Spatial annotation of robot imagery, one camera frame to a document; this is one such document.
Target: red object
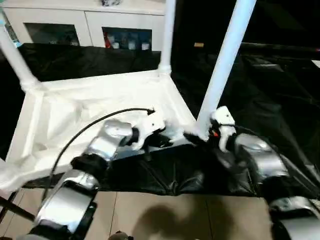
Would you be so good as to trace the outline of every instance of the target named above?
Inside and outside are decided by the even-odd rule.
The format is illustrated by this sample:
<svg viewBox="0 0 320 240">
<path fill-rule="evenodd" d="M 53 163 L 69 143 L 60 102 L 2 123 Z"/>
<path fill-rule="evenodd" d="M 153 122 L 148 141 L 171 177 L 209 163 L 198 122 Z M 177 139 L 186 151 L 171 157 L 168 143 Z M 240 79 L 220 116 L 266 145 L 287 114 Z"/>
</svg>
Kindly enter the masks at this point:
<svg viewBox="0 0 320 240">
<path fill-rule="evenodd" d="M 108 33 L 107 32 L 104 32 L 103 33 L 103 37 L 104 37 L 104 46 L 107 48 L 107 49 L 110 49 L 111 48 L 111 43 L 108 39 Z"/>
</svg>

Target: black cloth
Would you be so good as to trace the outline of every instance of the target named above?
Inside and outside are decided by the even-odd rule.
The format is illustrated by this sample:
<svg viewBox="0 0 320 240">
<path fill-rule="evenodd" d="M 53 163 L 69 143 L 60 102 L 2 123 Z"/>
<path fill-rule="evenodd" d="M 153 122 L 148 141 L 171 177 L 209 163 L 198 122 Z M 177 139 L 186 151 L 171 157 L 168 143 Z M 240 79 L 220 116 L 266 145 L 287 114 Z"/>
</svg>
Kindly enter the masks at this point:
<svg viewBox="0 0 320 240">
<path fill-rule="evenodd" d="M 24 44 L 19 48 L 40 81 L 83 78 L 156 69 L 158 52 L 132 52 L 98 47 Z M 196 117 L 200 110 L 217 56 L 198 51 L 173 52 L 172 79 Z M 0 154 L 4 158 L 14 133 L 24 93 L 13 70 L 0 61 L 1 108 L 6 112 Z M 220 105 L 228 106 L 238 125 L 266 136 L 278 146 L 316 186 L 319 178 L 320 69 L 309 59 L 260 56 L 241 52 Z M 215 151 L 183 145 L 115 161 L 106 172 L 103 191 L 147 192 L 159 195 L 182 193 L 255 196 L 238 176 L 217 160 Z M 46 179 L 26 184 L 43 187 Z"/>
</svg>

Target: black cable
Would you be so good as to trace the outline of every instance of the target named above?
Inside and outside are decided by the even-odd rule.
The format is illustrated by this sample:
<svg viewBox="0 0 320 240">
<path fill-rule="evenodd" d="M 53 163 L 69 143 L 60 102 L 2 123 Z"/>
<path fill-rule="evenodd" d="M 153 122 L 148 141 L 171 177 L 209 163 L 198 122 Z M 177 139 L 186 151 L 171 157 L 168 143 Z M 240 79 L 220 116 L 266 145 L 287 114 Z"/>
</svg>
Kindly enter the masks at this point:
<svg viewBox="0 0 320 240">
<path fill-rule="evenodd" d="M 148 108 L 141 108 L 141 107 L 134 107 L 134 108 L 126 108 L 126 109 L 123 109 L 123 110 L 119 110 L 119 111 L 115 111 L 113 113 L 110 113 L 110 114 L 107 114 L 103 117 L 100 117 L 99 119 L 89 123 L 87 126 L 85 126 L 84 128 L 82 128 L 76 135 L 74 135 L 73 138 L 70 139 L 70 141 L 62 148 L 62 150 L 60 151 L 58 157 L 56 158 L 55 162 L 54 162 L 54 165 L 51 169 L 51 172 L 50 172 L 50 175 L 49 175 L 49 180 L 48 180 L 48 183 L 47 183 L 47 186 L 45 187 L 44 191 L 43 191 L 43 194 L 42 194 L 42 201 L 44 201 L 48 195 L 48 190 L 52 184 L 52 181 L 53 181 L 53 178 L 54 178 L 54 173 L 56 171 L 56 168 L 58 166 L 58 163 L 59 163 L 59 160 L 61 158 L 61 156 L 64 154 L 64 152 L 67 150 L 67 148 L 73 143 L 73 141 L 79 137 L 84 131 L 86 131 L 88 128 L 92 127 L 93 125 L 107 119 L 107 118 L 110 118 L 114 115 L 117 115 L 117 114 L 122 114 L 122 113 L 125 113 L 125 112 L 130 112 L 130 111 L 147 111 L 147 114 L 150 115 L 152 113 L 154 113 L 155 111 L 152 110 L 152 109 L 148 109 Z"/>
<path fill-rule="evenodd" d="M 258 134 L 257 132 L 255 132 L 255 131 L 253 131 L 250 128 L 247 128 L 245 126 L 240 126 L 240 125 L 236 125 L 236 124 L 223 124 L 223 123 L 219 123 L 219 125 L 220 126 L 227 126 L 227 127 L 234 127 L 235 129 L 241 129 L 241 130 L 244 130 L 244 131 L 247 131 L 247 132 L 251 133 L 252 135 L 260 137 L 260 134 Z"/>
</svg>

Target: black fabric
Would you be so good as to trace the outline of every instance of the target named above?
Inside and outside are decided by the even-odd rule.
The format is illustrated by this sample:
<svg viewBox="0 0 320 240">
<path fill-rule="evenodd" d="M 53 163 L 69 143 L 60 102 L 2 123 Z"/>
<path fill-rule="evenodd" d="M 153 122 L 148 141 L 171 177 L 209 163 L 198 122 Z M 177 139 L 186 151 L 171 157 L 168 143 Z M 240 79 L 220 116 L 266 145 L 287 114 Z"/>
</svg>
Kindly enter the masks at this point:
<svg viewBox="0 0 320 240">
<path fill-rule="evenodd" d="M 82 78 L 156 69 L 160 54 L 133 53 L 98 47 L 24 44 L 19 48 L 33 74 L 41 81 Z M 198 51 L 173 51 L 172 79 L 196 117 L 216 62 L 216 56 Z M 5 127 L 1 134 L 1 157 L 9 147 L 24 94 L 6 61 L 0 62 L 2 91 L 10 91 Z M 266 136 L 279 151 L 319 187 L 320 99 L 316 83 L 320 69 L 309 59 L 259 56 L 241 52 L 220 105 L 227 105 L 238 125 Z M 232 173 L 222 167 L 217 153 L 184 145 L 116 161 L 106 174 L 102 190 L 254 196 L 244 185 L 246 171 Z M 26 187 L 42 187 L 45 179 Z"/>
<path fill-rule="evenodd" d="M 179 45 L 193 48 L 195 43 L 204 43 L 207 52 L 217 53 L 235 4 L 236 0 L 202 1 L 199 4 L 184 1 L 178 28 Z M 316 52 L 320 46 L 315 26 L 319 22 L 319 8 L 318 0 L 309 0 L 306 4 L 298 1 L 258 0 L 243 42 L 263 44 L 263 47 L 309 48 Z"/>
</svg>

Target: white cabinet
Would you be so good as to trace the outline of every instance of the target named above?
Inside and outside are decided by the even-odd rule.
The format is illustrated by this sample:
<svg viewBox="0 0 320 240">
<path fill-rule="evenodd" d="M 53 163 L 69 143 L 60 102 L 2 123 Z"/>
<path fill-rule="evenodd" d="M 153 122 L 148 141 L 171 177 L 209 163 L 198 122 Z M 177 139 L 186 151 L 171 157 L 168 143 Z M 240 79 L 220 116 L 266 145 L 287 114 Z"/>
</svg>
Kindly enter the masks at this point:
<svg viewBox="0 0 320 240">
<path fill-rule="evenodd" d="M 165 0 L 111 7 L 100 0 L 6 0 L 1 6 L 22 44 L 109 47 L 118 41 L 119 48 L 162 48 Z"/>
<path fill-rule="evenodd" d="M 66 31 L 67 37 L 76 38 L 81 46 L 92 45 L 83 11 L 32 8 L 5 8 L 4 11 L 22 44 L 50 43 L 54 41 L 50 36 L 59 34 L 56 31 L 60 30 Z"/>
<path fill-rule="evenodd" d="M 108 37 L 107 34 L 111 31 L 113 33 L 112 36 L 125 32 L 144 35 L 142 37 L 145 39 L 144 41 L 134 39 L 134 44 L 141 45 L 144 42 L 150 42 L 153 51 L 160 51 L 162 48 L 163 16 L 95 11 L 86 11 L 85 15 L 92 45 L 95 47 L 104 47 Z"/>
</svg>

